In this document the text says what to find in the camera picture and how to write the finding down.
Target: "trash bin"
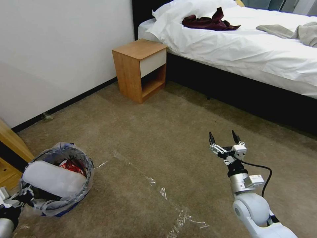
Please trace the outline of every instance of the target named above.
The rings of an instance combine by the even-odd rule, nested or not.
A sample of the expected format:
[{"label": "trash bin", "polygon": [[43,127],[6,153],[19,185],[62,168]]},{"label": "trash bin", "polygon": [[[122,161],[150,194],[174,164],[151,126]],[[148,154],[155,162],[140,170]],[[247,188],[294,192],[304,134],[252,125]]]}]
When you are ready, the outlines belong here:
[{"label": "trash bin", "polygon": [[42,216],[60,217],[73,209],[92,187],[93,162],[77,146],[60,142],[25,168],[20,191],[29,188],[29,205]]}]

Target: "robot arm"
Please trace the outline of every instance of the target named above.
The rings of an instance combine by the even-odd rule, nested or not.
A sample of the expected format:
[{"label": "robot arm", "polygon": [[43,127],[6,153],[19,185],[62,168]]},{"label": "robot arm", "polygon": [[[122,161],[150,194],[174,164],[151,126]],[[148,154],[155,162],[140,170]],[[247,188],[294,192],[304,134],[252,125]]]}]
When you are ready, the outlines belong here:
[{"label": "robot arm", "polygon": [[28,188],[11,197],[5,187],[0,188],[0,238],[12,237],[19,223],[22,207],[30,202],[33,196],[32,190]]},{"label": "robot arm", "polygon": [[267,201],[252,191],[264,183],[261,175],[249,176],[243,166],[247,152],[245,143],[232,131],[235,145],[221,147],[215,143],[209,133],[210,150],[224,160],[228,167],[228,177],[234,196],[233,210],[253,238],[297,238],[287,227],[283,226],[270,210]]}]

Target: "wooden nightstand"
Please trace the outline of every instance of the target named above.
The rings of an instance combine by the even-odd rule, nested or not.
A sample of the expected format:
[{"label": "wooden nightstand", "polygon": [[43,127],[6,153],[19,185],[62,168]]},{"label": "wooden nightstand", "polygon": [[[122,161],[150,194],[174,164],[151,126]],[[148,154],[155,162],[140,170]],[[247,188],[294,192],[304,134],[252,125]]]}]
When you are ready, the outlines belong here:
[{"label": "wooden nightstand", "polygon": [[120,92],[143,103],[165,86],[166,45],[138,40],[112,50]]}]

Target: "wooden cabinet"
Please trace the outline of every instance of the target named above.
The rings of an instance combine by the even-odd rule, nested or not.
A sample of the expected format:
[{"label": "wooden cabinet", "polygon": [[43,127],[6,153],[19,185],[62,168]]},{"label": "wooden cabinet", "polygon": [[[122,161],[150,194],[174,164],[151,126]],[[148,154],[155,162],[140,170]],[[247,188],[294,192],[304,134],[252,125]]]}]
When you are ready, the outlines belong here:
[{"label": "wooden cabinet", "polygon": [[23,168],[34,156],[23,140],[0,120],[0,187],[17,186]]},{"label": "wooden cabinet", "polygon": [[112,50],[120,92],[143,103],[165,86],[166,45],[138,40]]}]

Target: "beige carpet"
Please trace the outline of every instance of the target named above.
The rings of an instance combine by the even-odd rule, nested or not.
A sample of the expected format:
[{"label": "beige carpet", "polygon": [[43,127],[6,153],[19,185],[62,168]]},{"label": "beige carpet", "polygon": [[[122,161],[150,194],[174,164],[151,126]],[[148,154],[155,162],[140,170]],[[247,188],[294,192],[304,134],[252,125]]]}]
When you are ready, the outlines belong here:
[{"label": "beige carpet", "polygon": [[316,139],[173,82],[141,105],[115,83],[19,133],[35,155],[73,142],[96,166],[107,163],[74,210],[61,218],[24,210],[14,237],[165,237],[181,209],[209,227],[185,219],[178,237],[249,237],[232,211],[227,168],[208,149],[209,130],[230,146],[231,129],[246,142],[246,161],[272,168],[265,197],[276,216],[298,237],[316,237]]}]

